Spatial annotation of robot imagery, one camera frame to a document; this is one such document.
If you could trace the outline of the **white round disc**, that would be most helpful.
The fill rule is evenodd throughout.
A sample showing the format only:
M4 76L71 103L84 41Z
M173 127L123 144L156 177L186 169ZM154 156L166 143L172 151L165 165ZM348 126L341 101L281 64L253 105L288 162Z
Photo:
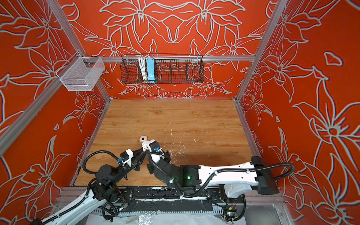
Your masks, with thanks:
M142 142L142 150L144 151L144 152L146 152L146 151L152 151L152 149L151 149L151 147L150 147L150 144L151 144L151 141L144 141L144 142Z

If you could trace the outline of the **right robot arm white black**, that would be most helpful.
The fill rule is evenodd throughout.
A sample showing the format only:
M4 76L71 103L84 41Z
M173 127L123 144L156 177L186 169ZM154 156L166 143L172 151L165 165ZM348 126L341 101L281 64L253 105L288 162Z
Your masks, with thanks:
M195 198L211 186L220 186L227 198L237 198L247 192L260 195L279 193L276 181L295 171L292 163L267 165L261 157L235 166L176 166L170 157L160 152L149 152L148 170L158 180L174 188L182 198Z

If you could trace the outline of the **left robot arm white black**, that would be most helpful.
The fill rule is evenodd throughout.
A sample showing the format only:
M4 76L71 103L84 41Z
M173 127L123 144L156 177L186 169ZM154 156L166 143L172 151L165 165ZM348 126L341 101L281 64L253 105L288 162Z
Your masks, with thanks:
M97 172L86 168L86 162L96 154L106 153L114 157L118 166L103 165ZM127 179L131 171L139 171L147 151L142 149L127 150L117 157L109 151L97 151L89 155L83 162L85 172L95 175L87 185L87 189L76 200L72 201L57 213L44 218L36 218L30 222L31 225L75 225L87 217L95 209L100 209L105 220L113 220L118 216L120 207L115 206L119 200L124 200L117 183Z

